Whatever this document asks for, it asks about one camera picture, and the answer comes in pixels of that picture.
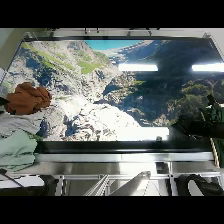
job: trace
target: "orange-brown garment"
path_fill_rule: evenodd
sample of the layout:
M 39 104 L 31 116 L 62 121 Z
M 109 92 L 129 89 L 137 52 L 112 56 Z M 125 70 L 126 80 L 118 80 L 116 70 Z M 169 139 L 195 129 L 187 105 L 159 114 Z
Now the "orange-brown garment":
M 16 115 L 29 115 L 39 111 L 41 108 L 50 106 L 51 94 L 44 87 L 32 87 L 29 82 L 19 84 L 15 93 L 9 93 L 6 97 L 9 101 L 5 110 Z

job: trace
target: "light green cloth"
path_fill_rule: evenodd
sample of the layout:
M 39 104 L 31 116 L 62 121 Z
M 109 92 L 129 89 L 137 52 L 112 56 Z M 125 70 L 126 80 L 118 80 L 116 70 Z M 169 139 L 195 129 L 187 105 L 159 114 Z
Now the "light green cloth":
M 0 137 L 0 168 L 18 171 L 32 165 L 36 146 L 37 142 L 22 130 L 8 138 Z

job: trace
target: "flat screen display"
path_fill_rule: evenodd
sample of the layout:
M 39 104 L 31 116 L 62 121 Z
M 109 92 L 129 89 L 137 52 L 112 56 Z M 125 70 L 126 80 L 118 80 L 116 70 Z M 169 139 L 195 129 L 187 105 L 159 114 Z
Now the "flat screen display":
M 224 99 L 223 61 L 209 39 L 23 42 L 1 96 L 31 82 L 52 101 L 40 141 L 167 140 L 181 114 Z

